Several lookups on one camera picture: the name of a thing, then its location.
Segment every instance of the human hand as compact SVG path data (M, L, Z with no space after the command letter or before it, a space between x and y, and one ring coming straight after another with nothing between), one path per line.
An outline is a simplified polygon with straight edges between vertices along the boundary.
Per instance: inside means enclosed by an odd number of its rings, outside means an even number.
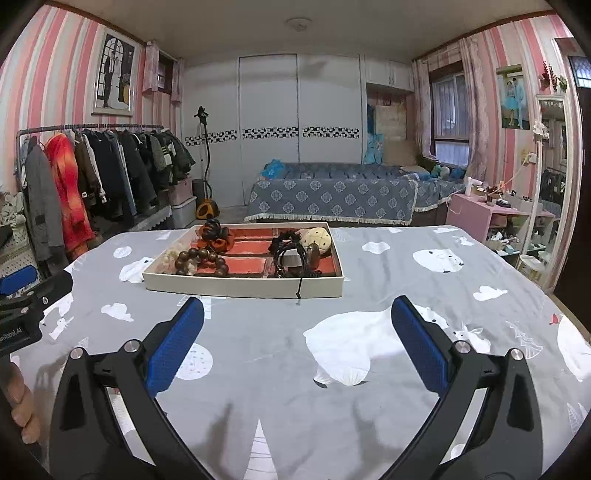
M24 443L35 443L41 434L41 422L35 415L33 394L25 385L22 373L19 368L10 363L11 376L8 382L8 401L13 406L12 419L22 428L22 441Z

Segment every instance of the bed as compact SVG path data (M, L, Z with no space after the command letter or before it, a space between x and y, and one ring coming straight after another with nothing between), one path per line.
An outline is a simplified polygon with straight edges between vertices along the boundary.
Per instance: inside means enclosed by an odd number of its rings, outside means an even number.
M245 222L325 220L409 225L414 212L446 203L464 191L462 180L419 180L399 167L345 163L285 164L274 179L252 186Z
M380 323L383 312L402 294L452 340L495 355L523 350L538 395L547 468L591 406L591 349L572 322L537 286L455 227L331 231L346 276L342 298L202 297L204 327L157 400L212 475L378 479L437 401L400 342L372 334L387 327ZM184 232L122 233L70 266L71 296L48 309L42 340L12 356L45 425L72 348L115 351L172 318L186 300L121 275ZM387 331L393 332L391 323ZM361 358L357 351L354 366L369 363L369 369L331 368L322 355L326 332L326 340L354 336L368 347L362 350L380 355ZM482 397L478 391L476 399ZM112 394L112 401L130 448L146 458L121 398ZM445 459L466 443L477 412L469 410Z

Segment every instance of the wardrobe door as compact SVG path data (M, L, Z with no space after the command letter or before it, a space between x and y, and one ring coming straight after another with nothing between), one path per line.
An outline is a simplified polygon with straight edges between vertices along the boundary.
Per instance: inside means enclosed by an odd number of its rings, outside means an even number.
M361 163L358 57L298 55L300 161Z
M199 106L209 114L207 133L211 163L208 179L220 207L244 205L240 143L238 142L238 62L199 65L185 70L183 131L185 144L197 162L191 177L200 179L207 166L203 125L193 115Z
M295 55L239 59L239 103L244 202L266 163L298 161Z

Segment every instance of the white box tray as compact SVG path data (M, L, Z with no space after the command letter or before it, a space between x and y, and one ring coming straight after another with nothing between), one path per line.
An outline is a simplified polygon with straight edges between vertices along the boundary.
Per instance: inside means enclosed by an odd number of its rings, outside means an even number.
M292 223L234 223L227 226L235 229L273 229L273 228L314 228L324 227L330 233L326 222L292 222ZM192 227L174 243L180 243L188 249L191 241L197 236L198 227ZM343 271L340 266L335 243L331 247L331 255L335 264L334 277L304 278L301 284L300 296L306 299L342 297ZM184 293L188 295L208 295L215 297L242 297L256 299L294 299L300 283L299 278L245 278L245 277L209 277L209 276L181 276L156 273L161 263L162 252L144 271L144 282L148 290Z

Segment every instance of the pink curtain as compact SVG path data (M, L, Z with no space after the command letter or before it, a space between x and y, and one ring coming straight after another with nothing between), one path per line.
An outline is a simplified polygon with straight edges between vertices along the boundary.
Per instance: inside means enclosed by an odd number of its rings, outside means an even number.
M417 147L423 157L435 158L431 153L431 85L426 60L413 61L413 79Z
M464 78L466 79L466 103L470 131L470 154L466 175L484 180L486 174L486 148L488 146L488 121L486 118L486 91L482 76L482 64L478 56L478 44L474 37L459 41Z
M146 62L144 66L144 82L142 84L142 91L157 92L158 91L158 62L160 57L160 49L158 44L152 40L146 44Z
M173 87L170 101L180 103L183 101L183 72L184 60L178 59L173 65Z

